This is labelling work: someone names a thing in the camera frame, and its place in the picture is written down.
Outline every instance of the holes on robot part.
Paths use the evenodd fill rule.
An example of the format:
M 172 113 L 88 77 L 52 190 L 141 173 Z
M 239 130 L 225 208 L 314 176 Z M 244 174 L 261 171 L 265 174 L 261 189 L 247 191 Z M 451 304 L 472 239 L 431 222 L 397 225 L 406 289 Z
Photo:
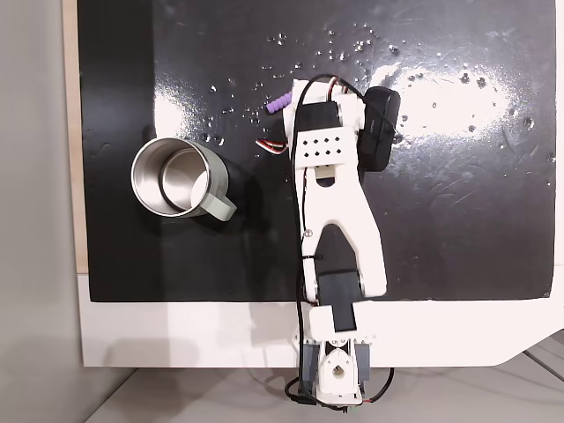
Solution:
M 333 376 L 337 377 L 338 379 L 341 379 L 344 375 L 345 375 L 345 370 L 342 367 L 335 366 L 335 368 L 333 368 Z

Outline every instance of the stainless steel mug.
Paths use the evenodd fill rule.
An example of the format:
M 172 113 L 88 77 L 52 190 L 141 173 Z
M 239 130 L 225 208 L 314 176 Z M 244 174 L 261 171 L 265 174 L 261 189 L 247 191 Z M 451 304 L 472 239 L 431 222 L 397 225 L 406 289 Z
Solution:
M 156 138 L 139 150 L 131 187 L 149 211 L 169 218 L 210 213 L 229 220 L 237 207 L 226 197 L 229 177 L 217 154 L 178 138 Z

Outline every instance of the wooden edge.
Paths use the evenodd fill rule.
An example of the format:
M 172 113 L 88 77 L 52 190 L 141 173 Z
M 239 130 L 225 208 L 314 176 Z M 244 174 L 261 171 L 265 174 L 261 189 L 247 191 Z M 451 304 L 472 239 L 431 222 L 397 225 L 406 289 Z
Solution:
M 82 162 L 82 114 L 78 64 L 77 0 L 63 0 L 64 78 L 69 138 L 70 189 L 77 273 L 88 273 L 85 186 Z

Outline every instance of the purple object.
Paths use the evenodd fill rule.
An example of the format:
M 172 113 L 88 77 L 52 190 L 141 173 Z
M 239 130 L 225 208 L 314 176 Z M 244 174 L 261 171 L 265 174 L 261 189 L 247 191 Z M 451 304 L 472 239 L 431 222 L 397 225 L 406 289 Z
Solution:
M 268 113 L 273 114 L 285 108 L 288 104 L 292 102 L 292 92 L 284 94 L 282 97 L 278 97 L 274 101 L 266 105 Z

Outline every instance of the water droplet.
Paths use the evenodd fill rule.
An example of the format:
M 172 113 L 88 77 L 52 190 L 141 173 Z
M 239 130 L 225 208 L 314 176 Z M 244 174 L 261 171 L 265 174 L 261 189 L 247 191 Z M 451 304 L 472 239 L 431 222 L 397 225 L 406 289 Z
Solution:
M 523 126 L 527 129 L 527 130 L 532 130 L 533 127 L 535 126 L 535 121 L 532 120 L 532 118 L 530 118 L 529 116 L 526 116 L 523 119 Z

